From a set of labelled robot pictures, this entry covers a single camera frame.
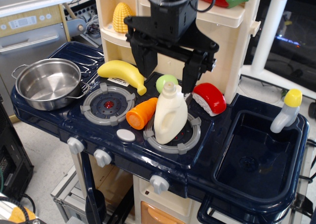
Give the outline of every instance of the red burner light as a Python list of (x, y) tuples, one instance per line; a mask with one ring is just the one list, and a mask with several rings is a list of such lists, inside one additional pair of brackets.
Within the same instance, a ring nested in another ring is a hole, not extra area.
[(114, 106), (114, 103), (112, 101), (107, 101), (104, 104), (104, 107), (107, 109), (111, 109)]

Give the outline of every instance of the toy banana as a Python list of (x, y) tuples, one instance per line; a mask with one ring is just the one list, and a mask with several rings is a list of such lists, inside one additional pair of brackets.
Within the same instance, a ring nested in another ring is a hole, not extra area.
[(137, 93), (143, 95), (147, 89), (144, 86), (144, 77), (132, 64), (120, 60), (104, 63), (98, 69), (98, 75), (106, 78), (118, 78), (137, 88)]

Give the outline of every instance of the stainless steel pot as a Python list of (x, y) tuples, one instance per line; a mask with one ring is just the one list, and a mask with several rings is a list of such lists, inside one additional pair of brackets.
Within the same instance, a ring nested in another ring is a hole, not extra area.
[[(18, 68), (25, 68), (18, 77), (14, 73)], [(71, 61), (59, 58), (44, 59), (31, 65), (21, 65), (12, 72), (16, 79), (17, 92), (27, 103), (38, 110), (63, 108), (88, 92), (81, 92), (81, 72)]]

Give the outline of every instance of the oven display panel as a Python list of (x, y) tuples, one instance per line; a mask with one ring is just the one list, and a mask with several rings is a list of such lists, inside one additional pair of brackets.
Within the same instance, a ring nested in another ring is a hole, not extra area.
[(18, 29), (21, 27), (35, 25), (37, 23), (36, 16), (29, 16), (17, 20), (12, 20), (9, 22), (11, 29)]

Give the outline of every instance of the oven door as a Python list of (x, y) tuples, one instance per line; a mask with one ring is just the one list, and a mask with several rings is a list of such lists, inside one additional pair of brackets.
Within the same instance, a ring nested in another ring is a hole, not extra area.
[(9, 116), (14, 115), (11, 100), (7, 99), (15, 85), (11, 76), (13, 70), (47, 58), (65, 42), (67, 38), (62, 23), (0, 38), (0, 75), (4, 83), (0, 86), (0, 94)]

